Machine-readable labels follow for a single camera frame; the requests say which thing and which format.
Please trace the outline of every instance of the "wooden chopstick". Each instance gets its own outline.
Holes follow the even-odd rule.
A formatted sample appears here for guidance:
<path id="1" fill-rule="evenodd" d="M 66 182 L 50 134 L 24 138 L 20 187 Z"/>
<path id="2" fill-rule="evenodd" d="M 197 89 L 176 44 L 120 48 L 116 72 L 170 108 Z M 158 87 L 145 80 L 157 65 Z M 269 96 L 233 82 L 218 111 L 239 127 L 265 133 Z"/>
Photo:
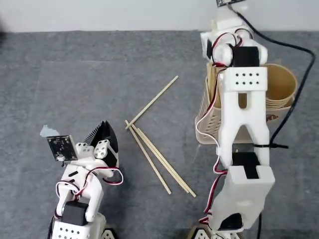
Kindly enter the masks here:
<path id="1" fill-rule="evenodd" d="M 172 177 L 177 181 L 177 183 L 186 191 L 189 192 L 193 197 L 196 194 L 193 190 L 185 183 L 185 181 L 180 177 L 180 175 L 175 171 L 175 169 L 170 165 L 170 163 L 164 158 L 164 156 L 159 152 L 155 145 L 149 140 L 149 138 L 142 132 L 140 128 L 134 126 L 133 129 L 138 133 L 145 144 L 150 148 L 150 150 L 157 156 L 158 160 L 165 167 L 165 169 L 172 175 Z"/>
<path id="2" fill-rule="evenodd" d="M 143 154 L 145 155 L 146 159 L 148 160 L 148 162 L 150 163 L 152 169 L 154 170 L 155 174 L 157 175 L 157 177 L 159 178 L 160 182 L 163 184 L 164 188 L 166 189 L 168 194 L 171 194 L 171 190 L 169 189 L 168 185 L 165 183 L 164 179 L 162 178 L 160 172 L 157 170 L 157 168 L 155 167 L 154 163 L 152 162 L 150 156 L 148 155 L 148 153 L 146 152 L 145 148 L 143 147 L 142 143 L 140 142 L 139 138 L 137 137 L 137 135 L 135 134 L 135 132 L 133 131 L 132 127 L 129 126 L 130 132 L 132 133 L 134 139 L 136 140 L 136 143 L 139 145 L 139 147 L 141 148 Z"/>
<path id="3" fill-rule="evenodd" d="M 144 112 L 178 79 L 178 76 L 175 76 L 174 79 L 172 79 L 145 107 L 141 110 L 141 112 L 138 113 L 137 116 L 125 127 L 125 129 L 128 129 L 132 124 L 135 123 L 135 121 L 138 120 L 138 118 L 144 114 Z"/>

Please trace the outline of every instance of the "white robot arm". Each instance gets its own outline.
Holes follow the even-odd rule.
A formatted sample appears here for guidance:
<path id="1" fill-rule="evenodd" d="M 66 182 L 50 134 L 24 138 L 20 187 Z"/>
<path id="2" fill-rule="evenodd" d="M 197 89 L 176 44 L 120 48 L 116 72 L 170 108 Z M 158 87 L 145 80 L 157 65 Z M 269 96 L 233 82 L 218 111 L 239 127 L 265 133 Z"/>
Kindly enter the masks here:
<path id="1" fill-rule="evenodd" d="M 265 198 L 275 183 L 269 166 L 269 130 L 266 125 L 267 49 L 253 39 L 249 27 L 235 16 L 217 22 L 211 32 L 201 34 L 203 56 L 216 67 L 222 121 L 218 132 L 220 176 L 214 182 L 205 213 L 200 220 L 209 226 L 212 239 L 238 238 L 249 229 L 264 208 Z M 247 107 L 239 107 L 238 94 L 247 94 Z M 244 125 L 254 143 L 254 152 L 232 152 L 239 128 Z M 221 162 L 225 171 L 217 172 Z M 221 176 L 225 183 L 212 201 Z"/>
<path id="2" fill-rule="evenodd" d="M 104 194 L 98 176 L 111 185 L 123 182 L 118 168 L 117 140 L 111 126 L 102 122 L 85 142 L 76 145 L 70 135 L 47 140 L 55 159 L 63 164 L 69 162 L 56 184 L 59 202 L 48 238 L 116 239 L 114 230 L 106 226 L 105 217 L 98 212 Z M 116 171 L 121 180 L 109 181 Z"/>

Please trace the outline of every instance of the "gray floor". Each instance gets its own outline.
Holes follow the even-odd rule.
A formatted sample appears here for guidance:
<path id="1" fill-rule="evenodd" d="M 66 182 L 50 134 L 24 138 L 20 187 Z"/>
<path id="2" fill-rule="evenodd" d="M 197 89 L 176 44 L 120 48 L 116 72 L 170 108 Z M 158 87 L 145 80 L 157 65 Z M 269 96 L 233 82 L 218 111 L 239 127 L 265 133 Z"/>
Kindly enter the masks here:
<path id="1" fill-rule="evenodd" d="M 268 33 L 319 53 L 319 33 Z M 265 43 L 270 62 L 300 78 L 303 53 Z M 169 196 L 151 170 L 124 120 L 175 75 L 180 78 L 136 123 L 197 193 L 185 194 L 160 172 Z M 114 128 L 125 182 L 105 186 L 101 212 L 121 239 L 183 239 L 202 216 L 214 175 L 212 146 L 201 146 L 193 120 L 203 92 L 205 60 L 199 32 L 63 32 L 9 34 L 0 49 L 0 235 L 43 239 L 57 198 L 55 163 L 44 124 L 76 141 L 101 121 Z M 264 211 L 263 238 L 316 238 L 319 223 L 319 70 L 316 63 L 296 112 L 272 150 L 277 182 Z M 255 238 L 256 226 L 247 232 Z"/>

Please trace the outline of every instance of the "black cable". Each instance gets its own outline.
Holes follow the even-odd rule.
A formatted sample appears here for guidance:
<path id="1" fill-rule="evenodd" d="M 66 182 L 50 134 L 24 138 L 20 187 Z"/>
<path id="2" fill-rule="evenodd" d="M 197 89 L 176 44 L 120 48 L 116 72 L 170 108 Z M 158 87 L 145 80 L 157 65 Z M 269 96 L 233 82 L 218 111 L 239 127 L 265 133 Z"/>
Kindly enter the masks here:
<path id="1" fill-rule="evenodd" d="M 54 220 L 54 217 L 52 217 L 51 222 L 50 222 L 50 225 L 49 225 L 49 230 L 48 230 L 48 236 L 47 236 L 47 239 L 50 239 L 50 238 L 51 238 L 51 235 L 52 235 L 53 220 Z"/>
<path id="2" fill-rule="evenodd" d="M 258 218 L 257 239 L 260 239 L 260 236 L 261 236 L 261 226 L 262 226 L 262 215 L 261 215 L 261 213 L 260 213 L 260 214 L 259 214 L 259 218 Z"/>
<path id="3" fill-rule="evenodd" d="M 275 130 L 275 132 L 273 133 L 273 135 L 271 136 L 270 141 L 269 141 L 269 145 L 270 145 L 271 148 L 283 147 L 283 145 L 275 144 L 274 140 L 277 137 L 277 135 L 279 134 L 279 132 L 281 131 L 281 129 L 284 127 L 286 122 L 288 121 L 289 117 L 291 116 L 292 112 L 294 111 L 294 109 L 296 107 L 296 104 L 298 103 L 299 97 L 300 97 L 300 95 L 301 95 L 301 93 L 303 91 L 303 88 L 305 86 L 305 83 L 306 83 L 306 80 L 308 78 L 309 72 L 310 72 L 311 68 L 313 67 L 313 65 L 315 63 L 316 55 L 311 50 L 306 49 L 304 47 L 292 45 L 292 44 L 285 43 L 285 42 L 280 42 L 280 41 L 277 41 L 277 40 L 274 40 L 274 39 L 271 39 L 271 38 L 265 36 L 264 34 L 260 33 L 241 13 L 235 11 L 230 4 L 228 4 L 228 8 L 231 11 L 233 11 L 235 14 L 237 14 L 261 38 L 263 38 L 263 39 L 265 39 L 265 40 L 267 40 L 269 42 L 275 43 L 277 45 L 290 47 L 290 48 L 293 48 L 293 49 L 296 49 L 296 50 L 300 50 L 300 51 L 306 52 L 306 53 L 310 54 L 311 57 L 312 57 L 311 62 L 310 62 L 309 66 L 306 69 L 306 72 L 305 72 L 305 74 L 303 76 L 303 79 L 302 79 L 302 81 L 300 83 L 300 86 L 299 86 L 299 88 L 298 88 L 298 90 L 296 92 L 295 99 L 294 99 L 289 111 L 287 112 L 287 114 L 284 117 L 283 121 L 280 123 L 278 128 Z"/>
<path id="4" fill-rule="evenodd" d="M 225 239 L 225 238 L 223 238 L 221 235 L 219 235 L 219 234 L 217 234 L 217 233 L 216 233 L 216 235 L 218 235 L 218 236 L 219 236 L 220 238 L 222 238 L 222 239 Z"/>

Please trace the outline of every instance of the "cup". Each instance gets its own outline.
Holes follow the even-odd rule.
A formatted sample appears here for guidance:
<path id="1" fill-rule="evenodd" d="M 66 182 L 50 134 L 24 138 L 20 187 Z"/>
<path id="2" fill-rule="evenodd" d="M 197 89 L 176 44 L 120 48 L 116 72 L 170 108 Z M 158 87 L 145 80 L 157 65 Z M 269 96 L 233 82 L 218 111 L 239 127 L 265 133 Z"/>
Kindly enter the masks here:
<path id="1" fill-rule="evenodd" d="M 268 90 L 266 92 L 266 108 L 270 110 L 283 108 L 297 90 L 297 79 L 286 67 L 267 64 Z"/>

